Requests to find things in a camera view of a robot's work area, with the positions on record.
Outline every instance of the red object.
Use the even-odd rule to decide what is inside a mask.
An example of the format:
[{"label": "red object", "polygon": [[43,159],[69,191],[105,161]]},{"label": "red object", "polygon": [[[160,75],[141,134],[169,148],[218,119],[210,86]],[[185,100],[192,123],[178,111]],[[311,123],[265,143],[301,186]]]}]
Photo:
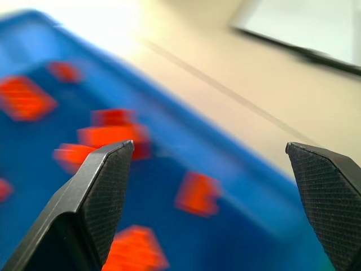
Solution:
[{"label": "red object", "polygon": [[0,83],[1,107],[16,121],[36,121],[56,107],[56,101],[24,76]]},{"label": "red object", "polygon": [[80,72],[67,62],[51,62],[48,69],[60,82],[78,83],[81,81]]},{"label": "red object", "polygon": [[54,158],[61,163],[67,172],[76,173],[88,154],[95,150],[95,148],[83,145],[61,144],[54,151]]},{"label": "red object", "polygon": [[131,226],[114,238],[102,271],[161,271],[168,266],[152,230]]},{"label": "red object", "polygon": [[130,139],[135,147],[133,159],[146,159],[151,155],[148,132],[141,125],[90,127],[80,129],[78,136],[82,144],[95,148]]},{"label": "red object", "polygon": [[218,212],[216,200],[219,196],[216,180],[190,172],[181,184],[175,205],[194,215],[210,217]]},{"label": "red object", "polygon": [[4,202],[13,192],[14,188],[4,179],[0,179],[0,202]]},{"label": "red object", "polygon": [[131,124],[132,112],[126,109],[97,110],[92,115],[95,126],[121,126]]}]

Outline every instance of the beige table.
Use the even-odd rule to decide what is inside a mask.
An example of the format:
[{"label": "beige table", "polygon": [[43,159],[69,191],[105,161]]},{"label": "beige table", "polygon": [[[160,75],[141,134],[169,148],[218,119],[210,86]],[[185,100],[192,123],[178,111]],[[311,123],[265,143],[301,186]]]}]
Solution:
[{"label": "beige table", "polygon": [[360,79],[236,34],[228,25],[240,4],[0,0],[0,11],[35,7],[52,14],[290,176],[288,141],[330,148],[361,164]]}]

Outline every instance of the blue surface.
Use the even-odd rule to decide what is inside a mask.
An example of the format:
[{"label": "blue surface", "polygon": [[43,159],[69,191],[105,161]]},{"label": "blue surface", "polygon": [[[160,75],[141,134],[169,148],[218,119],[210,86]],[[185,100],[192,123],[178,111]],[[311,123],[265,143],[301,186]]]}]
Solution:
[{"label": "blue surface", "polygon": [[[133,109],[149,128],[155,155],[131,166],[119,230],[151,227],[169,270],[324,271],[329,266],[295,185],[154,83],[36,11],[1,21],[0,37],[0,77],[26,74],[59,103],[36,123],[15,123],[0,112],[0,176],[15,187],[0,205],[0,267],[70,177],[53,161],[53,150],[76,143],[76,130],[90,125],[90,111],[104,108]],[[58,83],[44,68],[49,60],[71,62],[85,81]],[[221,183],[216,216],[204,219],[174,208],[189,170]]]}]

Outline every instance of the blue tray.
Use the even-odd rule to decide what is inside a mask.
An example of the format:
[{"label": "blue tray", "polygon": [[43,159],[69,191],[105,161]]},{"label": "blue tray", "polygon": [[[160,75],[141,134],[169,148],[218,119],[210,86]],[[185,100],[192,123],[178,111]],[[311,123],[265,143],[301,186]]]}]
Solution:
[{"label": "blue tray", "polygon": [[[72,63],[85,81],[57,82],[45,68],[53,60]],[[77,142],[76,130],[90,126],[91,110],[128,108],[148,127],[154,157],[132,164],[118,229],[152,228],[168,270],[331,269],[296,186],[127,64],[38,11],[0,21],[0,61],[0,78],[27,75],[59,103],[36,123],[16,123],[0,112],[0,177],[15,187],[0,204],[0,267],[70,177],[52,159],[53,150]],[[216,216],[205,219],[174,208],[187,171],[220,182]]]}]

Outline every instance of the table surface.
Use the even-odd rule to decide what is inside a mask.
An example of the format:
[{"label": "table surface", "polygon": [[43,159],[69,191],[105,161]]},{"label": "table surface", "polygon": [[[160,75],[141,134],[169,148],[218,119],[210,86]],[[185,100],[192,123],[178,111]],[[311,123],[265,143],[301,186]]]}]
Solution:
[{"label": "table surface", "polygon": [[229,27],[239,0],[1,2],[1,13],[31,7],[51,14],[127,60],[291,178],[288,141],[361,164],[360,78],[239,35]]}]

